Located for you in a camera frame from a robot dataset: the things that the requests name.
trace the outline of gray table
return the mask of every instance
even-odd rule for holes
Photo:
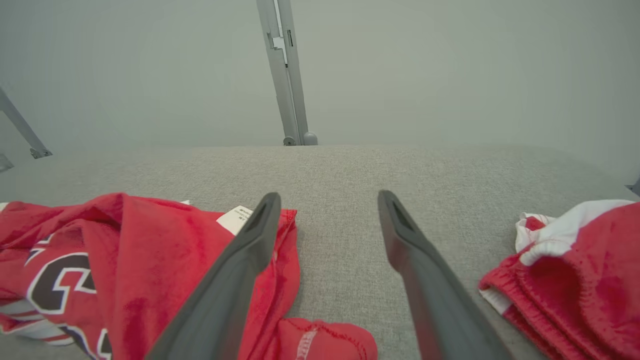
[[[369,330],[380,359],[418,359],[403,283],[387,263],[376,196],[396,193],[517,359],[536,347],[478,294],[478,280],[514,253],[522,211],[558,216],[595,199],[638,200],[559,151],[532,147],[227,147],[55,155],[0,174],[0,200],[56,206],[109,192],[191,200],[209,211],[252,207],[267,193],[298,210],[301,286],[289,316]],[[80,359],[0,336],[14,358]]]

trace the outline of red garment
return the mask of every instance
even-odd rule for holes
[[[216,222],[222,215],[126,194],[57,208],[10,203],[0,213],[3,332],[53,345],[73,339],[92,358],[141,359],[234,237]],[[363,329],[282,320],[300,284],[295,216],[295,210],[280,215],[239,359],[311,360],[324,351],[318,340],[328,338],[327,347],[343,349],[333,358],[376,359]],[[296,354],[285,352],[292,347]]]
[[[520,251],[481,280],[482,296],[551,359],[640,359],[640,203],[522,224]]]

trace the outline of red cloth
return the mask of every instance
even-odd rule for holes
[[[480,281],[551,359],[640,359],[640,203],[616,201],[526,218],[532,242]]]
[[[57,208],[9,203],[0,213],[3,332],[53,345],[73,339],[93,358],[141,359],[234,237],[216,222],[222,215],[122,193]],[[342,349],[326,349],[332,358],[376,359],[361,328],[282,319],[300,284],[295,216],[280,215],[239,359],[311,360],[325,351],[318,344]]]

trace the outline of white care label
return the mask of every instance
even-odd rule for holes
[[[244,206],[237,206],[219,217],[216,221],[233,235],[238,235],[244,223],[251,217],[251,214],[253,214],[253,210],[247,209]]]

